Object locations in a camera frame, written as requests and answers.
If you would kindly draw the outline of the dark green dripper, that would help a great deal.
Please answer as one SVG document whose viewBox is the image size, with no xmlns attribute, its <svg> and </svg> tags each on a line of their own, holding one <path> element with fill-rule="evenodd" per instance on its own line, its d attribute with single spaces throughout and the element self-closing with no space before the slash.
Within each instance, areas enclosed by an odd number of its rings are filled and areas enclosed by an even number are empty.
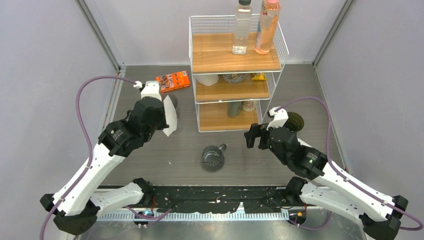
<svg viewBox="0 0 424 240">
<path fill-rule="evenodd" d="M 304 126 L 305 122 L 302 116 L 296 112 L 288 112 L 287 113 L 288 119 L 286 120 L 284 126 L 289 129 L 292 132 L 300 132 Z"/>
</svg>

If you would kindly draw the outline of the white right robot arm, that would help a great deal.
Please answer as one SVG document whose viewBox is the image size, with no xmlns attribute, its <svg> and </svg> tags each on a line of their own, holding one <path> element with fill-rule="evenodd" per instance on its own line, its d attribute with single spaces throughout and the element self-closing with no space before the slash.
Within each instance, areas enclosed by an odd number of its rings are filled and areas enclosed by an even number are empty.
<svg viewBox="0 0 424 240">
<path fill-rule="evenodd" d="M 369 187 L 284 126 L 254 123 L 244 138 L 248 148 L 259 138 L 259 149 L 270 150 L 295 173 L 285 192 L 291 205 L 303 202 L 325 208 L 356 223 L 375 240 L 396 238 L 408 206 L 406 198 Z"/>
</svg>

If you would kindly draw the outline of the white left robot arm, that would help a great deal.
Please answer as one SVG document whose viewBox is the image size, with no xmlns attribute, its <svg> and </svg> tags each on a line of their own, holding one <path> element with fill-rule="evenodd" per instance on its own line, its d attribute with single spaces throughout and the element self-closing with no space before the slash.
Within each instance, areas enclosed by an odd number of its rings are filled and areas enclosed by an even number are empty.
<svg viewBox="0 0 424 240">
<path fill-rule="evenodd" d="M 107 193 L 95 191 L 132 151 L 143 147 L 156 131 L 165 132 L 176 122 L 175 104 L 169 96 L 162 100 L 147 96 L 138 100 L 125 118 L 109 123 L 71 180 L 55 194 L 44 194 L 40 199 L 43 208 L 54 215 L 57 228 L 78 236 L 106 213 L 135 204 L 148 207 L 155 191 L 143 178 Z"/>
</svg>

